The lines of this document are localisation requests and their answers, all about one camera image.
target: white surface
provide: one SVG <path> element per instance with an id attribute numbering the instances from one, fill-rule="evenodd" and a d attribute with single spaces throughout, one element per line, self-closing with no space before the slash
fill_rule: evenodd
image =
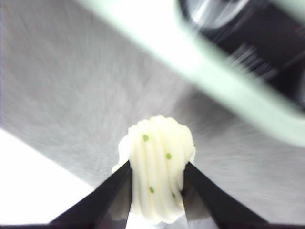
<path id="1" fill-rule="evenodd" d="M 48 223 L 93 188 L 0 130 L 0 224 Z"/>

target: blurry background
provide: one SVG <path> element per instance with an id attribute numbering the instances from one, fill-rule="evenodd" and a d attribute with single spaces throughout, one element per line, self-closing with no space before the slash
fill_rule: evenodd
<path id="1" fill-rule="evenodd" d="M 73 1 L 1 1 L 3 129 L 96 187 L 127 128 L 154 115 L 189 126 L 196 166 L 226 192 L 269 221 L 305 223 L 304 148 L 222 108 Z"/>

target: gray surface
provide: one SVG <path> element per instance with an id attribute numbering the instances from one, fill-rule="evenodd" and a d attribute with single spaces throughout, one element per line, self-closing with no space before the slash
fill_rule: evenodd
<path id="1" fill-rule="evenodd" d="M 267 220 L 305 223 L 305 149 L 224 110 L 74 2 L 1 1 L 2 128 L 97 186 L 127 128 L 159 114 L 190 127 L 196 165 L 228 193 Z"/>

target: pasta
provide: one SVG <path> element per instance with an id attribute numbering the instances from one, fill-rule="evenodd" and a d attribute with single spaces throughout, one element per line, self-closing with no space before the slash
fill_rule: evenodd
<path id="1" fill-rule="evenodd" d="M 128 129 L 119 143 L 119 163 L 132 168 L 132 211 L 152 224 L 173 223 L 184 214 L 181 190 L 185 165 L 194 161 L 190 129 L 155 116 Z"/>

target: black object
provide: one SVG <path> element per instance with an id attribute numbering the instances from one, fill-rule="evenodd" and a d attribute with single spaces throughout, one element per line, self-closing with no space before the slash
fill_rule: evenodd
<path id="1" fill-rule="evenodd" d="M 305 229 L 305 226 L 268 223 L 223 192 L 191 163 L 185 167 L 182 195 L 190 229 L 202 228 L 201 222 L 208 215 L 220 229 Z"/>
<path id="2" fill-rule="evenodd" d="M 185 167 L 182 196 L 190 229 L 209 228 L 207 226 L 213 229 L 305 229 L 305 226 L 269 224 L 223 192 L 191 163 Z M 126 162 L 96 190 L 49 224 L 4 225 L 0 229 L 124 229 L 131 200 L 132 170 Z"/>
<path id="3" fill-rule="evenodd" d="M 267 0 L 179 0 L 187 22 L 305 111 L 305 27 Z"/>
<path id="4" fill-rule="evenodd" d="M 1 229 L 124 229 L 132 201 L 129 161 L 73 207 L 47 225 L 7 225 Z"/>

